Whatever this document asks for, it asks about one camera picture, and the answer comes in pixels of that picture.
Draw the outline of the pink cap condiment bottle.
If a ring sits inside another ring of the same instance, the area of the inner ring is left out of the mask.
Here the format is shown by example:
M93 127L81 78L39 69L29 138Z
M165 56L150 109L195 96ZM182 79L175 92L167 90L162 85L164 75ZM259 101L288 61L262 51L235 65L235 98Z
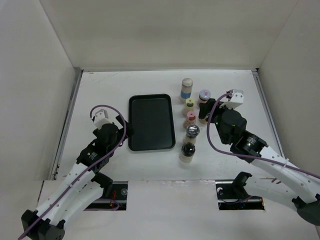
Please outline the pink cap condiment bottle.
M183 127L186 129L188 126L196 123L196 113L194 111L189 111L186 114L185 121L183 123Z

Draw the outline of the chrome cap condiment bottle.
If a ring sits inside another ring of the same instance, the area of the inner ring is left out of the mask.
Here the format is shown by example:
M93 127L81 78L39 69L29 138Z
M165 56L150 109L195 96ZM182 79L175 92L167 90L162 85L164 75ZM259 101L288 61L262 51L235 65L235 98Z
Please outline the chrome cap condiment bottle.
M200 134L200 128L196 124L191 124L186 128L186 134L183 143L196 144L197 136Z

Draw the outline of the blue label silver lid bottle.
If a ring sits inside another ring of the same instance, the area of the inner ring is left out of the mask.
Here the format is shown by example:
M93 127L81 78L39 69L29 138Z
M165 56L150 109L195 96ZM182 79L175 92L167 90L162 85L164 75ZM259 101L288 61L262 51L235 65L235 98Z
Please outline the blue label silver lid bottle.
M191 78L184 78L182 80L180 90L180 99L182 102L185 102L186 99L191 97L193 84L194 82Z

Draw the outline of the black round cap bottle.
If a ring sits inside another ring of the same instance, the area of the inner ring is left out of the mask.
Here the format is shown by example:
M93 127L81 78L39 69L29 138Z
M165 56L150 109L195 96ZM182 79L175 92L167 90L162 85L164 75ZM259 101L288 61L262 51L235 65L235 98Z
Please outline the black round cap bottle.
M179 159L184 163L190 163L193 159L195 152L196 152L196 147L193 143L191 142L184 143L181 147Z

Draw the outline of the small black knob cap bottle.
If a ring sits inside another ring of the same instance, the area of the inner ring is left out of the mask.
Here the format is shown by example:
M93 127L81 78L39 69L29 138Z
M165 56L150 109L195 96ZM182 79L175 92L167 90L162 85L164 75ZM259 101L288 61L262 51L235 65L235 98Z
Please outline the small black knob cap bottle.
M201 123L201 124L206 124L207 123L207 119L206 118L200 118L199 119L199 122Z

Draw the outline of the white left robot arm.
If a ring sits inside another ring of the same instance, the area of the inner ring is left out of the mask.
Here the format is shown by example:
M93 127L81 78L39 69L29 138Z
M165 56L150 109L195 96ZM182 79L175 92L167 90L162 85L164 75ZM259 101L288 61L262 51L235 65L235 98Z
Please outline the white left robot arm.
M115 150L134 134L133 127L120 115L118 128L106 117L96 124L95 139L84 148L67 177L55 192L35 210L21 216L23 234L31 240L61 240L65 226L97 199L112 195L113 180L101 173Z

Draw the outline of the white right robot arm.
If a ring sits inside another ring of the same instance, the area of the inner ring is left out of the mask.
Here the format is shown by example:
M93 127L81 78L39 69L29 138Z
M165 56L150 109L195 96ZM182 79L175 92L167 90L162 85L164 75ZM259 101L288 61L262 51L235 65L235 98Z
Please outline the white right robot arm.
M272 175L277 182L267 183L247 172L240 172L232 182L232 192L238 198L259 196L286 206L306 222L320 224L320 177L299 169L277 154L263 139L246 130L247 120L230 108L227 102L211 98L200 103L200 119L214 124L220 141L229 145L229 156L235 156Z

